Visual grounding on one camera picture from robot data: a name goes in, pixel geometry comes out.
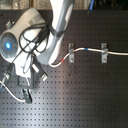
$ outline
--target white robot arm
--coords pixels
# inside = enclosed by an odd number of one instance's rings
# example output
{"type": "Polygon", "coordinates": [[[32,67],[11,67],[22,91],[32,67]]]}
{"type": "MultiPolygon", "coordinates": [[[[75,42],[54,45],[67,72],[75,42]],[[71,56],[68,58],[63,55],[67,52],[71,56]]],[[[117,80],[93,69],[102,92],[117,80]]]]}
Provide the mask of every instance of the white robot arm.
{"type": "Polygon", "coordinates": [[[75,0],[59,0],[57,2],[51,0],[53,21],[50,33],[45,31],[48,26],[34,8],[22,13],[14,23],[7,24],[7,30],[0,37],[0,53],[6,61],[15,64],[18,76],[31,76],[29,65],[33,55],[36,56],[38,62],[44,65],[50,65],[56,60],[74,2],[75,0]]]}

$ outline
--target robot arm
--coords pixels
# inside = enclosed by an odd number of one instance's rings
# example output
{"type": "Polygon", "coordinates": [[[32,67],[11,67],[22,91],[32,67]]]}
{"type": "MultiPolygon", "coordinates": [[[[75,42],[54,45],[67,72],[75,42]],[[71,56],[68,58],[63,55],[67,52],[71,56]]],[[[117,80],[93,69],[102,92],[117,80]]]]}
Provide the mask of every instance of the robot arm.
{"type": "MultiPolygon", "coordinates": [[[[51,30],[49,34],[47,45],[47,40],[45,38],[37,47],[38,50],[45,50],[42,53],[37,52],[36,50],[33,51],[41,64],[50,65],[56,60],[74,2],[75,0],[59,0],[56,3],[55,0],[51,0],[53,8],[53,21],[51,28],[53,31],[51,30]]],[[[36,9],[30,8],[25,11],[13,24],[8,23],[8,29],[4,31],[0,37],[0,53],[6,61],[10,63],[13,62],[15,64],[15,71],[19,76],[30,77],[30,70],[28,70],[27,73],[24,73],[23,71],[23,66],[26,63],[29,53],[24,52],[21,49],[20,44],[26,51],[31,51],[34,47],[33,43],[27,46],[28,42],[23,38],[21,33],[25,29],[31,28],[31,26],[38,24],[45,24],[45,20],[36,9]]],[[[29,41],[33,41],[41,32],[43,32],[41,27],[38,29],[28,30],[25,31],[24,37],[29,41]]],[[[30,63],[31,59],[28,59],[26,67],[28,67],[30,63]]]]}

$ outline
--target screw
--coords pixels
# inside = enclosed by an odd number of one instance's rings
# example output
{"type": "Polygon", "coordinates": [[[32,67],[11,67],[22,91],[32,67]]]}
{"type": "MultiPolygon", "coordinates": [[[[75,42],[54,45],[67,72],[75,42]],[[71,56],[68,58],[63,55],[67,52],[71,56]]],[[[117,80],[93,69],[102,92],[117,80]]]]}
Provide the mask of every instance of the screw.
{"type": "Polygon", "coordinates": [[[104,62],[106,62],[107,60],[106,59],[104,59],[104,62]]]}
{"type": "Polygon", "coordinates": [[[71,59],[71,62],[73,62],[73,59],[71,59]]]}

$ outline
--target optical breadboard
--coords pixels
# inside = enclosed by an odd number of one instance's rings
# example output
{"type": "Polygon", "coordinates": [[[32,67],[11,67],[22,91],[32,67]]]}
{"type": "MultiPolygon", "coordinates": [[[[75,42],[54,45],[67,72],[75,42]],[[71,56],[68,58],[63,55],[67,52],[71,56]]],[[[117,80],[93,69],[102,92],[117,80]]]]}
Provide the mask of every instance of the optical breadboard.
{"type": "MultiPolygon", "coordinates": [[[[51,23],[52,11],[39,11],[51,23]]],[[[6,23],[15,21],[20,11],[0,11],[0,34],[6,23]]],[[[55,64],[74,48],[128,52],[127,11],[73,11],[55,64]]],[[[0,128],[128,128],[128,56],[78,51],[74,63],[67,58],[59,67],[42,65],[48,74],[38,76],[31,89],[32,104],[16,101],[3,90],[0,93],[0,128]]],[[[0,79],[9,63],[0,56],[0,79]]],[[[19,98],[21,89],[14,75],[8,85],[19,98]]],[[[27,84],[20,78],[21,84],[27,84]]]]}

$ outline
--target metal bracket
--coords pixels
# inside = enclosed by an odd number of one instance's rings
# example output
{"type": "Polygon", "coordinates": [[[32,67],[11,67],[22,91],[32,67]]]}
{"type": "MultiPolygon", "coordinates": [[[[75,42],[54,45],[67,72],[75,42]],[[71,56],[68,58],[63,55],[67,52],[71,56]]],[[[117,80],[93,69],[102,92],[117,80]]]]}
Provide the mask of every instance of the metal bracket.
{"type": "Polygon", "coordinates": [[[101,49],[104,51],[101,53],[101,63],[107,63],[107,55],[108,55],[107,43],[102,43],[101,49]]]}
{"type": "Polygon", "coordinates": [[[69,63],[74,63],[74,44],[69,44],[69,63]]]}

